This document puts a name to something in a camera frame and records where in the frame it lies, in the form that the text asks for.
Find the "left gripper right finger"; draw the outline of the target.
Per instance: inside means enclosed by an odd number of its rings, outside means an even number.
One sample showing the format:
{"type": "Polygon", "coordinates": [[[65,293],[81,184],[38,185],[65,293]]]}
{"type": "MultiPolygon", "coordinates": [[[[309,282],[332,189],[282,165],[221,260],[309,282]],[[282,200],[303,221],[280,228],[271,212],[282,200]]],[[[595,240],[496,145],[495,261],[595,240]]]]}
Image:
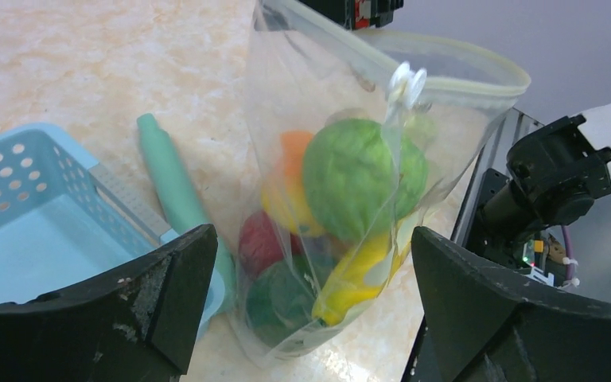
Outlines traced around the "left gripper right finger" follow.
{"type": "Polygon", "coordinates": [[[539,283],[414,230],[424,318],[413,381],[611,381],[611,303],[539,283]]]}

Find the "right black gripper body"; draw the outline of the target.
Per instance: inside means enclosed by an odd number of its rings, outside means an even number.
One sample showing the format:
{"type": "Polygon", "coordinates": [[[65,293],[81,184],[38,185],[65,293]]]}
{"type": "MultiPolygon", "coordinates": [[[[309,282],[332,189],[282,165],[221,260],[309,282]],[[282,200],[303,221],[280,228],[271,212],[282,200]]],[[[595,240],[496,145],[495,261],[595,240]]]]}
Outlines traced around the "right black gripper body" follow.
{"type": "Polygon", "coordinates": [[[330,21],[348,30],[382,28],[393,22],[403,0],[301,0],[330,21]]]}

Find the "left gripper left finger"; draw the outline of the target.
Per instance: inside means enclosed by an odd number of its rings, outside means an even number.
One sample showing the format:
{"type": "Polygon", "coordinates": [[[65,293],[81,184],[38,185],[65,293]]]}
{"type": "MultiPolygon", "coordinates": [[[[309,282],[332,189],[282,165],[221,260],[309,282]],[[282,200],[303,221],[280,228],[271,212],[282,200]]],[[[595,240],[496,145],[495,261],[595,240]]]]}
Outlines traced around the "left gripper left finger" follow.
{"type": "Polygon", "coordinates": [[[0,381],[176,381],[187,373],[217,250],[202,224],[24,304],[0,304],[0,381]]]}

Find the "clear zip top bag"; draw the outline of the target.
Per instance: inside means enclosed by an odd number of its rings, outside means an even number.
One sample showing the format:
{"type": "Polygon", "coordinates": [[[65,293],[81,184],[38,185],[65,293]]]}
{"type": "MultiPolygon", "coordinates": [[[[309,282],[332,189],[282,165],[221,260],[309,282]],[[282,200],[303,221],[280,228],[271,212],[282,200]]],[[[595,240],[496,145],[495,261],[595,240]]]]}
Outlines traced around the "clear zip top bag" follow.
{"type": "Polygon", "coordinates": [[[268,367],[376,300],[531,79],[480,46],[351,31],[299,1],[256,2],[246,78],[260,176],[247,222],[266,227],[239,239],[232,324],[268,367]]]}

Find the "yellow banana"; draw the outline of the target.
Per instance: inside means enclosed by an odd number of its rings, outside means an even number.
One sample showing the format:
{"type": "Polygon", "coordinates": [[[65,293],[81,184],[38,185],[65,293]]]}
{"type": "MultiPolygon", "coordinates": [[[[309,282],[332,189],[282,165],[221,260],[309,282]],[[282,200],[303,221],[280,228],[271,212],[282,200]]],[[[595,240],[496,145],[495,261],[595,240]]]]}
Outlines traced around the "yellow banana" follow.
{"type": "Polygon", "coordinates": [[[411,234],[423,217],[423,212],[413,212],[395,227],[367,235],[345,252],[321,288],[311,310],[312,318],[336,326],[365,310],[406,260],[411,234]]]}

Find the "green lime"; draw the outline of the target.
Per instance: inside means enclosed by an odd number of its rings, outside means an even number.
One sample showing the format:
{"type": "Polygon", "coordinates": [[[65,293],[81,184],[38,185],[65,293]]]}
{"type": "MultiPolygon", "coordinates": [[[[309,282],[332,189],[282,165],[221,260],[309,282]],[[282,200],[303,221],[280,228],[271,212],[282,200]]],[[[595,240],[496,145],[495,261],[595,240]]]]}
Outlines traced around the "green lime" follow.
{"type": "Polygon", "coordinates": [[[323,343],[325,328],[312,317],[317,292],[336,266],[327,255],[295,255],[268,267],[252,283],[246,311],[249,328],[266,346],[305,352],[323,343]]]}

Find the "red apple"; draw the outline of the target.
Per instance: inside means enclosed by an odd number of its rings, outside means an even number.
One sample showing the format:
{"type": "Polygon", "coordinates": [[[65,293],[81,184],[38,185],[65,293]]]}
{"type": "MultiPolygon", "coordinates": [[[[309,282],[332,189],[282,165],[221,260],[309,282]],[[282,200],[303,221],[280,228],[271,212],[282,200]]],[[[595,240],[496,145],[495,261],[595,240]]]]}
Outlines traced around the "red apple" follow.
{"type": "Polygon", "coordinates": [[[292,255],[303,255],[298,236],[275,223],[265,211],[252,213],[243,223],[239,234],[239,260],[244,273],[254,281],[268,267],[284,258],[285,250],[292,255]]]}

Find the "light blue plastic basket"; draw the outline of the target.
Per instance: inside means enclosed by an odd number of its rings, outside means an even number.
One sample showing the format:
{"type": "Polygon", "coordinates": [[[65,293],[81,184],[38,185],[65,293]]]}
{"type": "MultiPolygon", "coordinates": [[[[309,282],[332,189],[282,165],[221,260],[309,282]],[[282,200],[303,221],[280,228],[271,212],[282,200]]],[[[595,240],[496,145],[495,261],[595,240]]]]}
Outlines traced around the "light blue plastic basket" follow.
{"type": "MultiPolygon", "coordinates": [[[[179,236],[61,128],[0,134],[0,304],[83,282],[179,236]]],[[[197,340],[224,293],[213,267],[197,340]]]]}

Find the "orange yellow mango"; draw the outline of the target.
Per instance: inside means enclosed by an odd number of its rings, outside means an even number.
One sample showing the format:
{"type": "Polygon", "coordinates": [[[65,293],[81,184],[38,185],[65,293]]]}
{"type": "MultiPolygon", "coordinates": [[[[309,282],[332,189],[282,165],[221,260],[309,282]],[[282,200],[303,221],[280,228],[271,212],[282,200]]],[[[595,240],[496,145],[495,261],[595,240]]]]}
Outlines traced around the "orange yellow mango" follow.
{"type": "Polygon", "coordinates": [[[314,218],[302,182],[303,156],[313,133],[294,130],[280,134],[282,156],[263,181],[261,205],[276,223],[297,236],[322,236],[324,228],[314,218]]]}

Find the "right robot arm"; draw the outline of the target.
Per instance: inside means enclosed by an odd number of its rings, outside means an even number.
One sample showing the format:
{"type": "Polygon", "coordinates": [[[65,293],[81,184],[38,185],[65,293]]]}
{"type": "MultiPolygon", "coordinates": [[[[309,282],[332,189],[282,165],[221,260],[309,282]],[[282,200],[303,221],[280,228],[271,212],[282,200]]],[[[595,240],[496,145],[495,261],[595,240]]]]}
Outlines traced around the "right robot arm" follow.
{"type": "MultiPolygon", "coordinates": [[[[383,30],[350,32],[297,1],[266,2],[309,38],[315,135],[302,159],[309,218],[347,244],[403,240],[446,197],[525,93],[512,61],[448,38],[383,30]]],[[[494,239],[524,242],[570,223],[611,192],[611,138],[597,140],[608,107],[564,117],[508,152],[511,180],[481,209],[494,239]]]]}

